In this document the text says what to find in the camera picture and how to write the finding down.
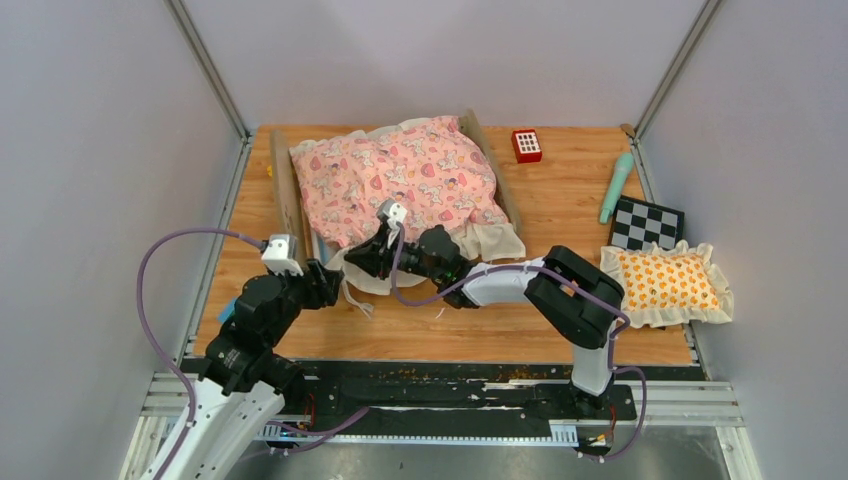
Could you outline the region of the red white grid block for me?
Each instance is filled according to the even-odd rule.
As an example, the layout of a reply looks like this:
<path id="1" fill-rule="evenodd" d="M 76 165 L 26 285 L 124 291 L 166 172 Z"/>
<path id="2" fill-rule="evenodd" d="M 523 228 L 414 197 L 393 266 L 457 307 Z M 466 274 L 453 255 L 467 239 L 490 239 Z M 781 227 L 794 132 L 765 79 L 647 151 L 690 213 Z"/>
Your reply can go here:
<path id="1" fill-rule="evenodd" d="M 538 163 L 542 160 L 543 152 L 535 129 L 514 130 L 511 141 L 518 164 Z"/>

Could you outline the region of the wooden striped pet bed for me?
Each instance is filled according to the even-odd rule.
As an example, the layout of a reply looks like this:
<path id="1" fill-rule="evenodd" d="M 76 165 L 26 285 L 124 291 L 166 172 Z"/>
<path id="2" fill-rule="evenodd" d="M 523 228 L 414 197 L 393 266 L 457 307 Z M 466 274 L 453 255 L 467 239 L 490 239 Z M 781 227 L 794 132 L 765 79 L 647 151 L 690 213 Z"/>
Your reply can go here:
<path id="1" fill-rule="evenodd" d="M 506 184 L 506 176 L 500 168 L 490 142 L 473 109 L 468 108 L 457 117 L 458 130 L 481 150 L 483 163 L 491 167 L 496 188 L 494 201 L 503 210 L 506 223 L 514 235 L 522 234 L 521 214 L 513 192 Z M 288 140 L 280 129 L 270 134 L 270 166 L 273 169 L 274 202 L 281 230 L 298 239 L 297 259 L 303 261 L 316 257 L 326 261 L 335 254 L 319 234 L 315 233 L 304 209 L 305 195 L 301 192 L 298 174 L 292 161 Z"/>

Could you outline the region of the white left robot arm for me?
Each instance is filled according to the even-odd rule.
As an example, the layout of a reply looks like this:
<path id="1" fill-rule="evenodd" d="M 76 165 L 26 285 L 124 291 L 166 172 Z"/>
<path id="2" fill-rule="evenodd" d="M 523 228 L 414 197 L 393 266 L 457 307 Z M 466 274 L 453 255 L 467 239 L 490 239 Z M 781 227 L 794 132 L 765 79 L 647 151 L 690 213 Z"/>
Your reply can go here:
<path id="1" fill-rule="evenodd" d="M 306 400 L 303 369 L 274 349 L 304 310 L 336 304 L 343 272 L 310 259 L 303 274 L 249 279 L 207 346 L 189 403 L 145 479 L 223 479 L 278 412 Z"/>

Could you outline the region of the orange duck print pillow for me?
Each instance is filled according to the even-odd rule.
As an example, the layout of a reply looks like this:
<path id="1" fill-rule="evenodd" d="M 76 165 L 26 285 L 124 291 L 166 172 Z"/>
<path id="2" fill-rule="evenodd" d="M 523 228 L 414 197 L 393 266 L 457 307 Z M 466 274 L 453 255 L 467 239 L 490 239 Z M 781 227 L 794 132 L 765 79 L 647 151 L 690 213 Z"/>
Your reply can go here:
<path id="1" fill-rule="evenodd" d="M 726 324 L 733 320 L 734 296 L 712 254 L 711 244 L 692 247 L 684 240 L 669 250 L 656 243 L 646 251 L 605 246 L 600 269 L 623 287 L 621 309 L 633 328 Z"/>

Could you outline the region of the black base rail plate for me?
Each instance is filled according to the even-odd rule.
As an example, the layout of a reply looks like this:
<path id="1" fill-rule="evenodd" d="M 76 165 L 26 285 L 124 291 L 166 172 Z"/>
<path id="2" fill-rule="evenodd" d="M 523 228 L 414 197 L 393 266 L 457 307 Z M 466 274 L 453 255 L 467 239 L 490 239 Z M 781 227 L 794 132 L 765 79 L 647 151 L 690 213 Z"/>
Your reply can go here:
<path id="1" fill-rule="evenodd" d="M 638 408 L 627 385 L 600 398 L 577 390 L 562 364 L 302 361 L 304 377 L 277 414 L 309 430 L 340 425 L 351 435 L 541 438 L 552 420 L 606 430 L 632 421 Z"/>

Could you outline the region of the pink unicorn drawstring bag blanket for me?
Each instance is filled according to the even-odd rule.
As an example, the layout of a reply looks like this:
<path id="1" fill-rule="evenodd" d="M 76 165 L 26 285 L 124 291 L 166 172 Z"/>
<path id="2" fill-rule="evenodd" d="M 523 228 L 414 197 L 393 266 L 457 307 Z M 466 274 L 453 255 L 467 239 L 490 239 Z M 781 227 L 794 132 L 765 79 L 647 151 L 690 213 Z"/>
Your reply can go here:
<path id="1" fill-rule="evenodd" d="M 334 252 L 346 286 L 387 296 L 389 281 L 368 276 L 344 254 L 378 229 L 386 200 L 407 211 L 405 239 L 442 225 L 463 255 L 517 259 L 526 247 L 517 217 L 502 197 L 489 142 L 470 115 L 417 118 L 343 136 L 304 140 L 289 150 L 301 204 L 313 232 Z"/>

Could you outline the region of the mint green massager wand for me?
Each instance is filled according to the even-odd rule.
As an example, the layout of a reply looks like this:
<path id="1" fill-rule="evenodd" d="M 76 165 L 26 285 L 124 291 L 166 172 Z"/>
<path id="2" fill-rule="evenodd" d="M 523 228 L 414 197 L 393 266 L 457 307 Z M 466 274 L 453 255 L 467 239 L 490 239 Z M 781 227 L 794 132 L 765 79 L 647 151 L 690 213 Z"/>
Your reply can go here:
<path id="1" fill-rule="evenodd" d="M 623 153 L 616 160 L 610 183 L 601 203 L 600 224 L 604 225 L 610 221 L 634 164 L 635 160 L 631 153 Z"/>

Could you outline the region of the blue green grey block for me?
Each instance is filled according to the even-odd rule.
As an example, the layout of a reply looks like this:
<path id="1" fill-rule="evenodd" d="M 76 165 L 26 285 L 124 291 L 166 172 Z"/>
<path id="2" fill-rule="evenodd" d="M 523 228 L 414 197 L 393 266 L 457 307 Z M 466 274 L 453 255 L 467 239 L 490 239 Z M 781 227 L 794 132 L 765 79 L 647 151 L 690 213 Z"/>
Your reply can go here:
<path id="1" fill-rule="evenodd" d="M 232 298 L 219 312 L 217 320 L 220 324 L 224 324 L 234 313 L 236 298 Z"/>

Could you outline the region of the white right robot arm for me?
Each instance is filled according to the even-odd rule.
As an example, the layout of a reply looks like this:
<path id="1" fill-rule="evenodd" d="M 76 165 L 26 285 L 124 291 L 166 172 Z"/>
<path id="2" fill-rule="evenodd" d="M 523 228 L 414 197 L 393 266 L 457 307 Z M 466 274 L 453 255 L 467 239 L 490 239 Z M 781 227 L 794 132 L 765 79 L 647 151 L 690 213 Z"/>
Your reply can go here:
<path id="1" fill-rule="evenodd" d="M 442 226 L 415 242 L 400 226 L 381 223 L 377 233 L 351 249 L 345 260 L 398 290 L 401 273 L 430 280 L 436 299 L 457 309 L 528 303 L 573 346 L 571 403 L 596 417 L 611 403 L 613 348 L 630 320 L 622 311 L 621 284 L 565 246 L 544 257 L 494 265 L 470 260 Z"/>

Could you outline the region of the black and silver chessboard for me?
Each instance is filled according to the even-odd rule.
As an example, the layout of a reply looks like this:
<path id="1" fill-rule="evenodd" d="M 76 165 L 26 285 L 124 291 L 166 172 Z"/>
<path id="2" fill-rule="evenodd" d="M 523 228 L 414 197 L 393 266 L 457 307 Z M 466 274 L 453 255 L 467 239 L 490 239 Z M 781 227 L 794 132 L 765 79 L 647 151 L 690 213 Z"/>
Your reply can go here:
<path id="1" fill-rule="evenodd" d="M 622 196 L 613 211 L 608 246 L 650 251 L 673 249 L 683 239 L 685 213 L 637 198 Z"/>

